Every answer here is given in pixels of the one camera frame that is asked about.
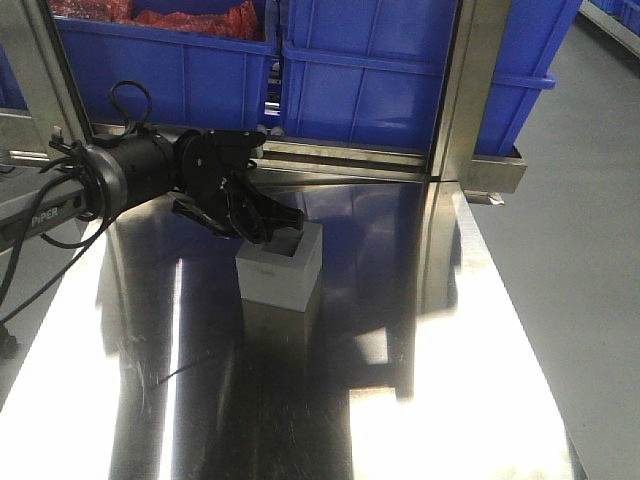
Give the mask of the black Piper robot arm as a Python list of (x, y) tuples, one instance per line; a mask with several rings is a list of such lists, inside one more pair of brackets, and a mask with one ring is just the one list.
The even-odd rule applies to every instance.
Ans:
[(63, 158), (1, 186), (1, 248), (45, 234), (73, 218), (113, 220), (169, 192), (176, 213), (216, 236), (263, 244), (283, 228), (302, 230), (304, 214), (250, 182), (258, 131), (187, 130), (175, 139), (146, 130), (66, 145)]

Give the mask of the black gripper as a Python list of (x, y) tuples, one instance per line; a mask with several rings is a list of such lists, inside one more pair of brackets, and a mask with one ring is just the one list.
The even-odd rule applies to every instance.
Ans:
[(302, 231), (304, 213), (300, 209), (264, 195), (246, 176), (233, 174), (245, 168), (251, 152), (264, 143), (265, 134), (252, 130), (182, 133), (174, 144), (180, 193), (169, 193), (171, 211), (216, 237), (240, 235), (253, 244), (270, 242), (281, 229)]

